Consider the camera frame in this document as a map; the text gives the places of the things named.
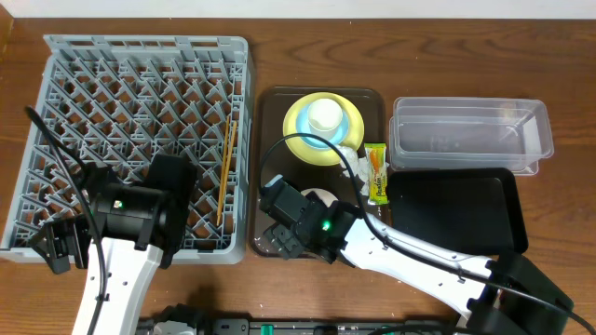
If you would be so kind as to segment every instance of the white background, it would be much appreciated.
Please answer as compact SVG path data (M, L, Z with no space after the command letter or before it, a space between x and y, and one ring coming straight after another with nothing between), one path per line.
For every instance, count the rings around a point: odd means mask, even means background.
M15 18L596 19L596 0L0 0Z

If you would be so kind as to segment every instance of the blue plate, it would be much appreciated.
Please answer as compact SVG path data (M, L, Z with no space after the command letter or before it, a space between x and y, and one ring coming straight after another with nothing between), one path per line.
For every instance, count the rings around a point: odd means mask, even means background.
M310 103L308 103L305 107L303 107L303 109L300 110L300 113L298 113L298 117L296 117L296 131L297 132L312 134L312 132L310 131L310 126L308 125L308 107L309 106L310 106ZM329 142L331 142L332 144L335 144L335 145L338 145L342 141L345 140L345 137L347 136L347 131L350 128L349 120L347 119L347 113L343 110L342 110L342 113L344 114L344 117L342 118L342 122L339 124L339 127L337 128L335 135L333 135L333 137L329 140ZM328 150L329 149L329 147L321 141L318 141L315 139L310 139L310 138L302 138L302 140L306 144L308 144L308 146L313 147L314 149L319 149L319 150Z

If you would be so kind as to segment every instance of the snack wrapper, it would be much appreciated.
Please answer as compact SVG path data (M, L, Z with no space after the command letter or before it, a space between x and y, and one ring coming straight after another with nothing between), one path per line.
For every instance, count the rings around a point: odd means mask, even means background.
M385 205L388 203L385 193L387 187L386 145L384 143L364 143L364 149L369 161L369 203Z

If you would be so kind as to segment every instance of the gray dish rack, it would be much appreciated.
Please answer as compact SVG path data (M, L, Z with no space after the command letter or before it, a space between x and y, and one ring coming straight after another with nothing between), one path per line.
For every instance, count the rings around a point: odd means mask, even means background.
M173 263L226 264L245 253L254 68L233 36L46 35L36 110L85 162L142 181L156 154L198 167L182 249ZM225 118L238 121L223 219L215 225ZM43 262L28 245L44 223L77 214L78 202L45 141L31 127L0 257Z

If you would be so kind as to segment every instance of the wood grain surface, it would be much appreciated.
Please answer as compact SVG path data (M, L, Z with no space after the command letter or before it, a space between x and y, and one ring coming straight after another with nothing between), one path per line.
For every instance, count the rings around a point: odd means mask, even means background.
M30 125L22 107L35 104L49 55L42 34L54 33L244 36L257 100L272 86L367 87L384 98L387 121L397 97L542 100L555 155L540 162L536 176L517 179L526 256L596 323L596 21L15 20L0 64L2 221ZM1 332L70 334L84 277L0 261ZM441 302L384 275L251 251L237 265L157 271L142 315L177 302L255 318L454 317ZM566 330L583 333L573 322Z

